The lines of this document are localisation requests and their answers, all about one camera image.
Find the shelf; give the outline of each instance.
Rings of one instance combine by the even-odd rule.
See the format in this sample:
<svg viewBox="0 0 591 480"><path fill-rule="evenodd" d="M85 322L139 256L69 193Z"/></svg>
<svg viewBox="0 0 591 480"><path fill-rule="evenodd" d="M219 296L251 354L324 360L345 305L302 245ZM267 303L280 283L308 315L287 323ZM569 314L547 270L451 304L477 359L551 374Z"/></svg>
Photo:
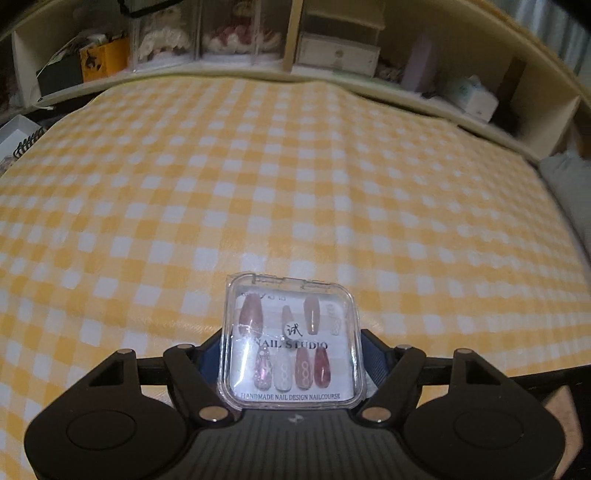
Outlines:
<svg viewBox="0 0 591 480"><path fill-rule="evenodd" d="M473 134L520 153L528 161L536 163L541 159L534 150L507 132L465 114L458 107L440 98L426 99L418 93L407 92L396 85L378 79L364 78L354 74L333 72L331 70L313 67L294 66L292 74L299 79L329 80L332 83L345 87L347 90L371 99L401 106L418 113L426 113L427 115L445 118Z"/></svg>
<svg viewBox="0 0 591 480"><path fill-rule="evenodd" d="M519 25L489 0L421 0L477 26L483 32L502 40L514 50L515 56L549 72L583 103L591 108L591 90L584 87L558 55L550 50L534 33Z"/></svg>
<svg viewBox="0 0 591 480"><path fill-rule="evenodd" d="M304 10L314 17L341 20L376 30L386 28L384 3L380 0L306 0Z"/></svg>
<svg viewBox="0 0 591 480"><path fill-rule="evenodd" d="M111 77L94 80L92 82L81 83L65 90L46 95L38 102L34 103L34 107L47 107L55 105L65 100L71 100L83 95L103 92L112 86L121 83L132 82L134 80L141 80L151 77L159 77L164 75L201 75L201 76L243 76L261 80L285 80L288 74L284 73L281 68L281 61L273 61L264 64L249 65L249 64L221 64L208 63L205 61L195 61L192 63L175 65L160 69L146 69L137 72L124 70Z"/></svg>
<svg viewBox="0 0 591 480"><path fill-rule="evenodd" d="M459 108L447 103L445 100L439 98L425 99L418 93L407 92L378 79L366 79L362 76L331 70L294 66L291 73L286 73L281 70L280 62L255 66L237 66L231 64L207 64L198 61L167 69L146 70L136 73L120 72L107 79L83 83L52 93L39 100L34 107L47 107L79 96L101 92L121 83L165 75L237 76L281 82L327 80L371 99L450 120L469 132L520 153L529 161L536 162L540 159L540 156L532 149L503 130L466 115Z"/></svg>

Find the white box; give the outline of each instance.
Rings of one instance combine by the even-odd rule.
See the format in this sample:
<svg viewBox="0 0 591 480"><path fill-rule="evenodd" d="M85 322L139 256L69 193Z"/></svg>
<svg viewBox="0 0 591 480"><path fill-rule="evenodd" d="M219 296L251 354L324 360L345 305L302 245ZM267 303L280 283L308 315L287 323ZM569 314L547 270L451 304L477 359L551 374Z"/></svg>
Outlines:
<svg viewBox="0 0 591 480"><path fill-rule="evenodd" d="M18 144L41 127L26 116L17 115L0 128L0 160L11 157Z"/></svg>
<svg viewBox="0 0 591 480"><path fill-rule="evenodd" d="M443 96L469 115L486 123L491 121L499 100L477 78L458 78L447 84Z"/></svg>
<svg viewBox="0 0 591 480"><path fill-rule="evenodd" d="M296 62L374 76L379 47L340 38L302 33Z"/></svg>

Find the bed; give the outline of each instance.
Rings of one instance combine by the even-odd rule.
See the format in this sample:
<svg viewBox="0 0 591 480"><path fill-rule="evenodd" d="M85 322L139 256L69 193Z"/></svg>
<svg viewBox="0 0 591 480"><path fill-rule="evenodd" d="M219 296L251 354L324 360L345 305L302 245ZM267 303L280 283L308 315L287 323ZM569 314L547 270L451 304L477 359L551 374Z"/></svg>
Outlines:
<svg viewBox="0 0 591 480"><path fill-rule="evenodd" d="M0 179L0 456L114 350L220 328L240 271L338 282L361 324L508 375L591 361L584 255L535 170L322 82L111 88Z"/></svg>

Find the clear plastic box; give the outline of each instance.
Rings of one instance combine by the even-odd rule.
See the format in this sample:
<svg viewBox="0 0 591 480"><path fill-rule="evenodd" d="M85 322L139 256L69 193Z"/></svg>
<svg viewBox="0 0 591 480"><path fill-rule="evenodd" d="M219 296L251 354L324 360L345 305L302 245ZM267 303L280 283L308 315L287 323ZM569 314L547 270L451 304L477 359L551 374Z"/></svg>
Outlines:
<svg viewBox="0 0 591 480"><path fill-rule="evenodd" d="M133 0L131 11L141 14L132 20L131 65L134 71L167 67L195 59L197 0L183 0L161 8L162 0Z"/></svg>
<svg viewBox="0 0 591 480"><path fill-rule="evenodd" d="M291 0L204 0L202 58L246 64L279 60L290 8Z"/></svg>
<svg viewBox="0 0 591 480"><path fill-rule="evenodd" d="M242 408L352 408L365 398L359 318L337 284L229 279L218 390Z"/></svg>

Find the nail studio text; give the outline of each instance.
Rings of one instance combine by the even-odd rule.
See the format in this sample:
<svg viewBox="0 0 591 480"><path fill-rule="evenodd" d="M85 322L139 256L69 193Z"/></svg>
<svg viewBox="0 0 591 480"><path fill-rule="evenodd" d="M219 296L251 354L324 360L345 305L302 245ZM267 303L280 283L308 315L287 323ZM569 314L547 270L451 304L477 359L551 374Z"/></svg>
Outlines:
<svg viewBox="0 0 591 480"><path fill-rule="evenodd" d="M267 346L272 348L281 348L281 341L280 340L261 340L260 338L256 338L255 342L259 346ZM314 350L319 346L323 346L328 350L328 343L326 342L309 342L308 340L285 340L285 347L286 348L309 348L310 350Z"/></svg>

